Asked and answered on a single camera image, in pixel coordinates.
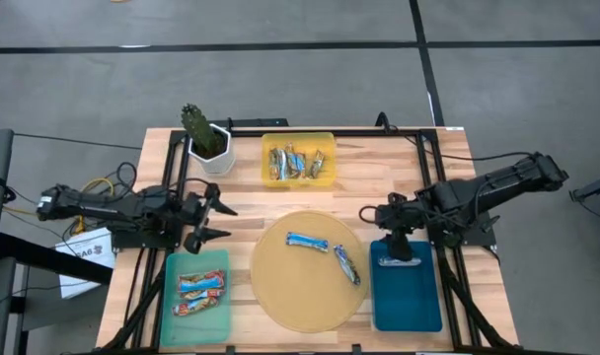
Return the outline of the teal translucent plastic bin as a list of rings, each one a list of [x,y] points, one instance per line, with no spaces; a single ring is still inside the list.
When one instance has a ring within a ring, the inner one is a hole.
[[[177,290],[178,277],[217,269],[225,272],[225,293],[217,298],[218,305],[188,316],[174,316],[172,307],[183,300]],[[230,258],[225,249],[171,255],[166,263],[160,345],[163,348],[191,347],[227,340],[231,328],[230,284]]]

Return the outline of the blue Chewy granola bar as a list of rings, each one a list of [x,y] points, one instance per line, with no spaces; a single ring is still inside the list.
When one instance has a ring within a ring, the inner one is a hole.
[[[289,232],[286,235],[286,244],[288,246],[303,247],[309,249],[315,249],[320,252],[329,251],[329,242],[327,240],[318,239],[314,237],[308,237],[301,234]]]
[[[335,245],[334,253],[345,276],[353,285],[358,286],[361,283],[360,276],[343,245]]]
[[[400,260],[389,256],[381,256],[378,259],[378,264],[382,267],[414,267],[420,265],[421,260],[416,257],[410,260]]]

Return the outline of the black power box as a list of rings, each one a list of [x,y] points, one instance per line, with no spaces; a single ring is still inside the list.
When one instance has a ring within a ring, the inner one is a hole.
[[[286,118],[228,118],[227,121],[231,127],[287,127],[289,125]]]

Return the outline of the blue plastic bin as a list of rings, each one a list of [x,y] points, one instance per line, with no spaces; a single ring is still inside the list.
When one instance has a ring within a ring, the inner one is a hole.
[[[435,280],[431,246],[411,242],[414,267],[382,267],[381,256],[387,246],[375,241],[370,245],[373,322],[381,331],[439,332],[442,320]]]

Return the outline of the red-ended Chewy granola bar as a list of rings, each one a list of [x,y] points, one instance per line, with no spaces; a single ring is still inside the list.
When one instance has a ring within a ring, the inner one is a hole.
[[[210,289],[204,289],[204,290],[193,290],[193,291],[187,291],[187,292],[182,292],[179,294],[181,299],[184,300],[199,300],[199,299],[206,299],[206,298],[218,298],[223,296],[225,293],[225,290],[223,288],[210,288]]]
[[[184,317],[199,313],[203,310],[214,308],[218,305],[216,297],[205,297],[195,300],[182,300],[172,307],[172,314],[176,317]]]
[[[177,290],[181,293],[221,289],[225,286],[225,272],[217,269],[203,273],[185,274],[178,277]]]

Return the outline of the yellow translucent plastic bin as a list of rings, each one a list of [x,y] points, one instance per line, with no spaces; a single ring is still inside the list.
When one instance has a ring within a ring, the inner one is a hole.
[[[290,153],[303,153],[306,158],[306,176],[304,178],[292,178],[288,180],[271,180],[268,175],[268,152],[276,148],[286,147]],[[325,155],[323,167],[318,177],[308,177],[309,168],[315,153],[320,150]],[[336,179],[336,139],[330,132],[317,133],[269,133],[262,138],[262,181],[267,187],[291,188],[291,187],[327,187],[331,186]]]

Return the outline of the green cactus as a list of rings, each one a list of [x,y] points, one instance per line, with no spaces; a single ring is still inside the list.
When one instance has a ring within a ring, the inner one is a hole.
[[[193,141],[193,150],[199,157],[210,159],[225,152],[224,136],[210,126],[198,106],[185,104],[181,119],[185,131]]]

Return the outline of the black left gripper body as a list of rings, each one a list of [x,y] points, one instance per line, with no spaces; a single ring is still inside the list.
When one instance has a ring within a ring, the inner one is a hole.
[[[218,185],[216,183],[209,183],[202,195],[189,192],[181,208],[182,222],[185,225],[193,227],[193,231],[188,233],[184,240],[184,248],[190,253],[199,253],[203,245],[195,239],[195,230],[207,227],[208,213],[211,209],[209,197],[214,190],[219,190]]]

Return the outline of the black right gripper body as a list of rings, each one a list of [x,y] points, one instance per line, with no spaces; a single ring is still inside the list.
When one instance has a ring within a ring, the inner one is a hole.
[[[423,228],[423,207],[418,200],[401,194],[389,194],[388,203],[376,207],[376,225],[380,229],[411,234]]]

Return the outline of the black aluminium table frame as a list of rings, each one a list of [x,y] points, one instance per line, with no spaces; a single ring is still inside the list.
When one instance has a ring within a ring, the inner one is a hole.
[[[210,242],[202,250],[227,249],[230,255],[232,276],[231,334],[227,342],[240,353],[296,353],[318,352],[352,353],[352,345],[360,344],[363,353],[415,352],[453,350],[453,342],[443,300],[442,287],[437,281],[440,313],[443,328],[439,332],[384,332],[372,324],[372,307],[367,296],[356,314],[338,328],[321,333],[301,333],[287,329],[272,320],[263,310],[252,290],[250,277],[251,256],[258,238],[277,218],[302,207],[331,213],[354,230],[368,247],[384,233],[365,224],[358,218],[358,210],[364,205],[386,202],[391,191],[410,193],[423,187],[419,157],[428,163],[430,178],[437,181],[441,173],[431,155],[419,154],[416,146],[397,134],[411,130],[421,131],[427,138],[425,146],[431,150],[432,139],[445,155],[471,156],[466,133],[458,128],[400,128],[388,132],[381,127],[272,127],[233,128],[236,163],[224,177],[206,177],[220,185],[223,203],[235,209],[239,215],[232,217],[211,213],[211,228],[230,231],[232,236]],[[169,180],[176,181],[182,155],[182,138],[173,139],[178,128],[149,128],[144,137],[135,188],[162,182],[170,148],[176,154],[169,158]],[[267,188],[262,181],[262,139],[265,133],[292,131],[331,131],[336,138],[337,175],[333,185],[324,188]],[[449,263],[460,259],[464,263],[471,294],[480,310],[497,332],[507,341],[518,344],[518,338],[504,290],[498,261],[480,247],[462,248],[463,258],[455,258],[446,251]],[[164,252],[159,251],[153,266],[146,261],[145,251],[136,266],[138,249],[126,249],[116,258],[112,281],[101,321],[97,347],[107,345],[123,326],[125,306],[131,299],[131,308],[137,306],[142,289],[146,286],[146,268],[154,275],[159,270]]]

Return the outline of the round woven straw placemat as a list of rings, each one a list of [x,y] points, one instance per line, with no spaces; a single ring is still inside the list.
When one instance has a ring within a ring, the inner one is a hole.
[[[288,246],[289,232],[327,240],[329,251]],[[353,285],[334,253],[343,245],[361,283]],[[253,292],[277,323],[300,332],[331,330],[349,320],[368,295],[368,247],[344,222],[320,211],[289,213],[260,237],[252,253]]]

